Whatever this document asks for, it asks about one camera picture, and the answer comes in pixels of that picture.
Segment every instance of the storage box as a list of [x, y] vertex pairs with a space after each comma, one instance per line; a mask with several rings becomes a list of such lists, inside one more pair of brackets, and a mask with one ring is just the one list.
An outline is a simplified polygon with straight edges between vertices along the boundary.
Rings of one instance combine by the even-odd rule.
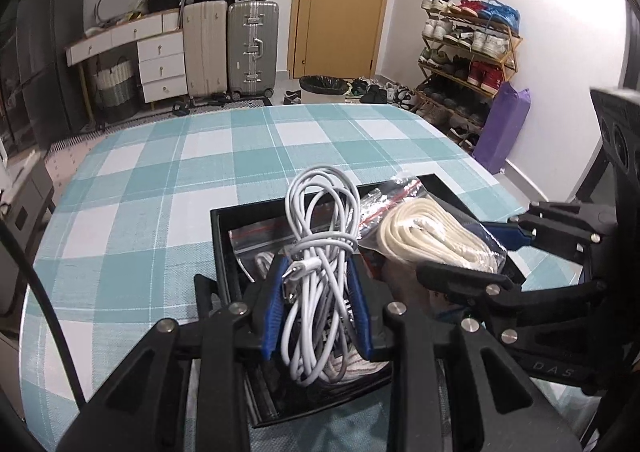
[[[435, 196], [446, 201], [460, 211], [475, 218], [466, 205], [433, 174], [419, 176], [425, 188]], [[379, 184], [358, 187], [360, 196], [364, 196]], [[284, 199], [275, 199], [261, 203], [252, 203], [212, 210], [211, 231], [213, 253], [215, 257], [218, 291], [223, 306], [242, 300], [242, 295], [249, 279], [244, 274], [233, 252], [229, 231], [252, 223], [284, 216]], [[503, 273], [509, 275], [515, 267], [510, 258], [507, 259]], [[245, 367], [247, 387], [247, 403], [252, 425], [254, 427], [290, 421], [308, 416], [315, 412], [341, 405], [355, 400], [369, 392], [373, 392], [391, 381], [391, 368], [385, 368], [350, 384], [338, 384], [332, 387], [299, 387], [289, 377], [288, 369], [274, 356], [268, 362], [256, 366]]]

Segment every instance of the teal plaid tablecloth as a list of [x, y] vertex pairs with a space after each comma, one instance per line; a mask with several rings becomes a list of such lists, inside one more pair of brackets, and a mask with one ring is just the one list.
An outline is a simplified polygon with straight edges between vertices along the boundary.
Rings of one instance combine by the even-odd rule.
[[[209, 211], [283, 197], [297, 172], [319, 163], [342, 168], [358, 184], [401, 170], [437, 174], [480, 220], [505, 220], [521, 210], [440, 132], [392, 106], [239, 109], [109, 136], [66, 188], [35, 263], [87, 398], [158, 319], [196, 318], [193, 275], [216, 276]], [[514, 258], [530, 273], [528, 288], [565, 286], [574, 277], [567, 263], [535, 250]], [[31, 295], [22, 321], [20, 380], [29, 429], [53, 450], [76, 408]], [[382, 389], [311, 418], [252, 430], [252, 447], [384, 450], [388, 394]]]

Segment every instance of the purple bag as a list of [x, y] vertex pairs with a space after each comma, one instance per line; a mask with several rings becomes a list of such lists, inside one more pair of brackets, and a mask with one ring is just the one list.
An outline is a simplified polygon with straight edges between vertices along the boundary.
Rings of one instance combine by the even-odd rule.
[[504, 167], [530, 106], [528, 89], [517, 92], [508, 82], [500, 86], [473, 153], [474, 159], [491, 174]]

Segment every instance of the silver suitcase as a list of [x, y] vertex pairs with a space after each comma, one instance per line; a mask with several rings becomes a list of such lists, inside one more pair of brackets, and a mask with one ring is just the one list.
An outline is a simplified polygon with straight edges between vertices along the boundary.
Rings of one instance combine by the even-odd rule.
[[252, 0], [229, 6], [226, 48], [229, 91], [241, 95], [273, 96], [278, 53], [278, 5]]
[[226, 2], [185, 6], [182, 38], [189, 96], [226, 93]]

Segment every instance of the charging cable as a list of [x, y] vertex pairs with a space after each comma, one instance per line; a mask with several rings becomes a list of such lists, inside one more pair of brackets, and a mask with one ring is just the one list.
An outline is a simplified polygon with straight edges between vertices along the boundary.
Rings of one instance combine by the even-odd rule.
[[425, 260], [497, 273], [494, 252], [432, 197], [392, 209], [378, 227], [380, 251], [407, 265]]
[[[319, 191], [305, 208], [305, 192], [311, 187]], [[334, 200], [329, 229], [313, 233], [314, 208], [327, 195]], [[355, 379], [351, 374], [345, 376], [355, 340], [345, 294], [348, 297], [347, 260], [358, 247], [358, 189], [340, 169], [311, 167], [289, 186], [285, 212], [296, 243], [290, 249], [294, 262], [283, 274], [284, 286], [293, 292], [293, 306], [282, 331], [282, 359], [291, 378], [305, 387], [318, 378], [329, 383]], [[296, 321], [300, 322], [300, 332], [289, 356]], [[334, 349], [338, 349], [335, 355], [340, 355], [339, 360], [333, 356]], [[362, 360], [357, 352], [356, 358]], [[376, 370], [380, 365], [372, 364]]]

